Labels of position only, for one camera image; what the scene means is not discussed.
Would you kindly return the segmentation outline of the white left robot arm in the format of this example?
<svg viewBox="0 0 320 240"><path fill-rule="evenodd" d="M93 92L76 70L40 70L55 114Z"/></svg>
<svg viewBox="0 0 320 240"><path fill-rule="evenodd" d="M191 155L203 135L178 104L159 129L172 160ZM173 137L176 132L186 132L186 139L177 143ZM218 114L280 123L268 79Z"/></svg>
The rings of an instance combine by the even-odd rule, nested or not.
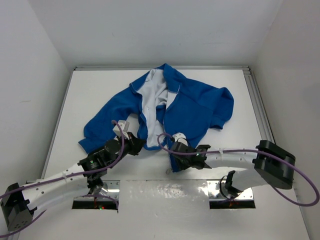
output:
<svg viewBox="0 0 320 240"><path fill-rule="evenodd" d="M34 183L9 185L0 197L0 207L9 232L18 231L48 208L65 200L82 197L102 188L102 176L126 155L137 156L144 139L131 132L108 140L104 146L64 171Z"/></svg>

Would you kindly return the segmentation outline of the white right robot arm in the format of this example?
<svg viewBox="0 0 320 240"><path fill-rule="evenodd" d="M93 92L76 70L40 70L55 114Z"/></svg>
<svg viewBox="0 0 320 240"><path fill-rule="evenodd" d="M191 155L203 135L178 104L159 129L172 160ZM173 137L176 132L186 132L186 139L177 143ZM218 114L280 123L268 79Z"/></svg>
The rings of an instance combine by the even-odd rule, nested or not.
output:
<svg viewBox="0 0 320 240"><path fill-rule="evenodd" d="M188 168L215 169L231 168L224 187L231 195L243 192L247 188L269 184L273 188L290 190L293 186L294 155L268 140L261 140L255 151L230 152L215 150L207 153L210 145L197 148L182 142L173 143L170 151L174 158L173 165L178 171Z"/></svg>

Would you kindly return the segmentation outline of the blue fleece zip jacket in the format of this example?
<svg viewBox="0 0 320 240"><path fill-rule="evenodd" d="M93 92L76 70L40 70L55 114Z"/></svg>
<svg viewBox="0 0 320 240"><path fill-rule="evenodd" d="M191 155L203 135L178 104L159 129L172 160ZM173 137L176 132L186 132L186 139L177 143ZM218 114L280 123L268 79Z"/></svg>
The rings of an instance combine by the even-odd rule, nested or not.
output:
<svg viewBox="0 0 320 240"><path fill-rule="evenodd" d="M112 121L138 116L137 137L147 151L173 144L162 133L182 133L196 147L209 128L221 130L233 114L234 98L226 87L193 80L168 64L151 69L115 94L84 126L79 144L86 153L116 135Z"/></svg>

